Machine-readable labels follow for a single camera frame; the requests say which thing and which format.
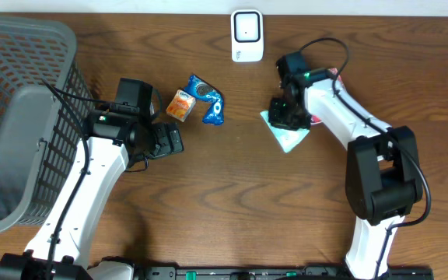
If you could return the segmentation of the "orange tissue pack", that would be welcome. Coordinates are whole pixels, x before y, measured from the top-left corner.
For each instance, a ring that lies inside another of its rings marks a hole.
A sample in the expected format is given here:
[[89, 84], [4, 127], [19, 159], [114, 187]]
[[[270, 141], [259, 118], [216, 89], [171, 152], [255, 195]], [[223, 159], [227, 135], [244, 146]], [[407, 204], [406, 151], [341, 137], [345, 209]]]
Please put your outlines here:
[[184, 122], [196, 103], [192, 95], [179, 89], [166, 108], [166, 114]]

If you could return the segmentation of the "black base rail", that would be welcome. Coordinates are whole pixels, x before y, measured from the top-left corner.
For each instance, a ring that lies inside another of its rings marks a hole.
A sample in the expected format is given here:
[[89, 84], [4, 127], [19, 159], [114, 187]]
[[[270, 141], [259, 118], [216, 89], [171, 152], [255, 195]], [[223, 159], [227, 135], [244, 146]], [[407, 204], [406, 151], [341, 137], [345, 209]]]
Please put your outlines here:
[[143, 268], [140, 280], [275, 280], [275, 279], [342, 279], [355, 278], [341, 264], [312, 264], [304, 268], [181, 268], [159, 266]]

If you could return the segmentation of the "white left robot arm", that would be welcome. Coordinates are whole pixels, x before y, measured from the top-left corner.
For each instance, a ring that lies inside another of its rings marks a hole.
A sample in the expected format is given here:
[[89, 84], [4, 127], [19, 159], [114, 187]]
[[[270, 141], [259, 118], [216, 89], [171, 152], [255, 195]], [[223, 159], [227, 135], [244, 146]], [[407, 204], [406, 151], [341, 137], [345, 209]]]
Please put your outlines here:
[[51, 213], [22, 254], [4, 254], [0, 279], [142, 279], [122, 257], [89, 266], [97, 224], [120, 175], [138, 162], [183, 152], [175, 123], [93, 110], [73, 166]]

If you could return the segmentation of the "teal wipes packet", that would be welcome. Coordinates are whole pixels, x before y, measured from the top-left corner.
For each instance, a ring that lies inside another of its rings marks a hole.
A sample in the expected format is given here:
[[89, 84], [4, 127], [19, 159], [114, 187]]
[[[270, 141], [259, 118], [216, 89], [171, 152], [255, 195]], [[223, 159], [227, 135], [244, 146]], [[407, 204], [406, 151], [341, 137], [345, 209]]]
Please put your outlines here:
[[299, 129], [297, 131], [291, 131], [273, 127], [268, 121], [268, 112], [266, 110], [261, 111], [260, 116], [268, 126], [271, 133], [274, 135], [276, 141], [279, 143], [284, 153], [291, 152], [310, 132], [309, 129]]

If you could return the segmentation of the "grey plastic basket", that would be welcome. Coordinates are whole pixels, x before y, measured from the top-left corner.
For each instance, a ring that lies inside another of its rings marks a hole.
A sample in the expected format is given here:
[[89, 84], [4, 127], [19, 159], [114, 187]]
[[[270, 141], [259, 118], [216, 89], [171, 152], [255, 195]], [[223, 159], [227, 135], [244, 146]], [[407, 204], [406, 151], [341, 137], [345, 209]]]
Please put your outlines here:
[[0, 233], [48, 217], [93, 109], [63, 23], [0, 16]]

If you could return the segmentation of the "blue cookie packet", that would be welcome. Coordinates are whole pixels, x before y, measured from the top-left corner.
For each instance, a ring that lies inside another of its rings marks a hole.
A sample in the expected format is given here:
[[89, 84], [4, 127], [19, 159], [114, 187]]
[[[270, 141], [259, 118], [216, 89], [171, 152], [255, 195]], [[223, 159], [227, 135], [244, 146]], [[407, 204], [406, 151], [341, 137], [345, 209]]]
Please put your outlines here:
[[210, 104], [210, 107], [202, 118], [204, 124], [219, 126], [224, 123], [224, 101], [221, 93], [217, 89], [198, 76], [191, 75], [188, 79], [188, 84], [184, 87], [184, 92], [198, 101]]

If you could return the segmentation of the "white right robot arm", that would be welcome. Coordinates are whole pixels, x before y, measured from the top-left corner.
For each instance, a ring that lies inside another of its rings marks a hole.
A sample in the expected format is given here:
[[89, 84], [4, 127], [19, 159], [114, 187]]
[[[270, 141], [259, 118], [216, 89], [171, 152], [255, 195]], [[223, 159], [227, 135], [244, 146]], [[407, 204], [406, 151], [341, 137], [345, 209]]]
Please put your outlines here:
[[392, 128], [357, 104], [335, 72], [312, 69], [296, 51], [276, 68], [284, 93], [271, 100], [268, 123], [287, 132], [306, 131], [318, 118], [347, 152], [345, 193], [355, 213], [345, 269], [327, 268], [330, 278], [431, 279], [429, 269], [392, 268], [387, 263], [397, 229], [423, 196], [414, 133]]

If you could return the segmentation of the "white barcode scanner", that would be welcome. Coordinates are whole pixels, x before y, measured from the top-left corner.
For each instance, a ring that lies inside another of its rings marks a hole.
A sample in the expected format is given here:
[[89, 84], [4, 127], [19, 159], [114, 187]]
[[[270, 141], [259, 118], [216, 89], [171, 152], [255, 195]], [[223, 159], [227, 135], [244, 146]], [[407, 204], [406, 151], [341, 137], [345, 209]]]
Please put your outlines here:
[[264, 54], [263, 16], [256, 9], [238, 9], [230, 16], [231, 57], [236, 63], [256, 62]]

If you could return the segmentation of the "purple snack package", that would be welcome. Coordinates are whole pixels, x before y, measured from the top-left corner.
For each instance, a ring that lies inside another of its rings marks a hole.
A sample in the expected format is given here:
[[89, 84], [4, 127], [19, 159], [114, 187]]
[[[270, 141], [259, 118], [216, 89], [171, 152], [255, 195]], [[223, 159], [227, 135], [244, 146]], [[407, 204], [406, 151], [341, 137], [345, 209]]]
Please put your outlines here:
[[339, 83], [344, 89], [343, 82], [337, 77], [337, 73], [336, 68], [323, 69], [322, 74], [325, 74], [325, 78], [321, 77], [319, 81], [306, 89], [305, 107], [311, 115], [312, 125], [335, 120], [343, 107], [332, 89], [333, 81]]

